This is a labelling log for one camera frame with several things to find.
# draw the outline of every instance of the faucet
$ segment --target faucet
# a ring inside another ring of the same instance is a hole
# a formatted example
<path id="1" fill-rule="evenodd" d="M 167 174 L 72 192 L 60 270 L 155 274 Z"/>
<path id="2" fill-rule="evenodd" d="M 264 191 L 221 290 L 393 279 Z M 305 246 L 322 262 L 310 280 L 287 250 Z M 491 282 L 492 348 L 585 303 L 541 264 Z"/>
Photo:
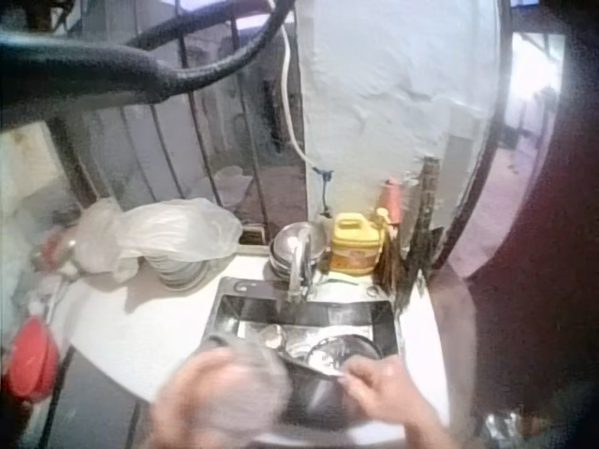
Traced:
<path id="1" fill-rule="evenodd" d="M 312 240 L 310 231 L 302 229 L 298 234 L 298 244 L 293 252 L 289 274 L 287 301 L 302 302 L 312 293 L 314 287 L 311 265 Z"/>

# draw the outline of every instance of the dish soap bottle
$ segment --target dish soap bottle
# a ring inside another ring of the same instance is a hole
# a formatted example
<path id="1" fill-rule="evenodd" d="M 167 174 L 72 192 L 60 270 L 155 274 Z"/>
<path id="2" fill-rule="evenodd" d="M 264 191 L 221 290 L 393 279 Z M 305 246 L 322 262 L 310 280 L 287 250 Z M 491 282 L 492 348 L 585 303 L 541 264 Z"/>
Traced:
<path id="1" fill-rule="evenodd" d="M 335 217 L 331 239 L 330 269 L 355 276 L 370 274 L 385 241 L 388 212 L 376 210 L 376 220 L 361 213 L 340 213 Z"/>

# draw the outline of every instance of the label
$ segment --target label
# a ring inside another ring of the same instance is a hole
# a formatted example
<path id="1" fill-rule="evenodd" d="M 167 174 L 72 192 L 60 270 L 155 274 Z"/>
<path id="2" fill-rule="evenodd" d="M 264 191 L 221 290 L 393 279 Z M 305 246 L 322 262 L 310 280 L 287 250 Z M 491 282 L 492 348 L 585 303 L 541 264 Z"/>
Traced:
<path id="1" fill-rule="evenodd" d="M 378 248 L 351 249 L 333 248 L 330 257 L 331 269 L 370 269 L 376 264 Z"/>

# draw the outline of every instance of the pink bottle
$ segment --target pink bottle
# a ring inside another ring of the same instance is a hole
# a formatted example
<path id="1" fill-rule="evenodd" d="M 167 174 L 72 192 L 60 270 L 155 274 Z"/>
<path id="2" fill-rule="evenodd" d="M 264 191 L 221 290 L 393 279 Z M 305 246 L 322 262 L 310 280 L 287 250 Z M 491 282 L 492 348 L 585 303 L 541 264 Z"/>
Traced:
<path id="1" fill-rule="evenodd" d="M 378 207 L 387 209 L 392 225 L 402 222 L 402 186 L 395 178 L 385 181 Z"/>

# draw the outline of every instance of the white plastic bag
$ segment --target white plastic bag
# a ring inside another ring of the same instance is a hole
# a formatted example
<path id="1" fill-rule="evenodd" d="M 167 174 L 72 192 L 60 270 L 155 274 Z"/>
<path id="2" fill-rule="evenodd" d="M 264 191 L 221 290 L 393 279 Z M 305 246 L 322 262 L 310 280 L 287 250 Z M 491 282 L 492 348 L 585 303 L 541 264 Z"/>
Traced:
<path id="1" fill-rule="evenodd" d="M 122 258 L 117 242 L 123 212 L 111 198 L 100 199 L 80 218 L 75 233 L 75 259 L 88 273 L 112 272 L 117 282 L 138 273 L 137 258 Z"/>
<path id="2" fill-rule="evenodd" d="M 126 212 L 117 242 L 122 257 L 161 256 L 181 262 L 235 252 L 241 222 L 204 198 L 175 199 Z"/>
<path id="3" fill-rule="evenodd" d="M 135 276 L 140 256 L 181 262 L 227 257 L 237 249 L 241 223 L 207 199 L 176 199 L 123 213 L 112 199 L 86 210 L 77 228 L 75 258 L 89 273 Z"/>
<path id="4" fill-rule="evenodd" d="M 241 167 L 237 166 L 222 168 L 214 174 L 214 183 L 224 208 L 232 208 L 240 204 L 251 182 L 252 177 L 244 176 Z M 212 203 L 216 202 L 210 178 L 200 180 L 192 189 L 190 196 L 207 198 Z"/>

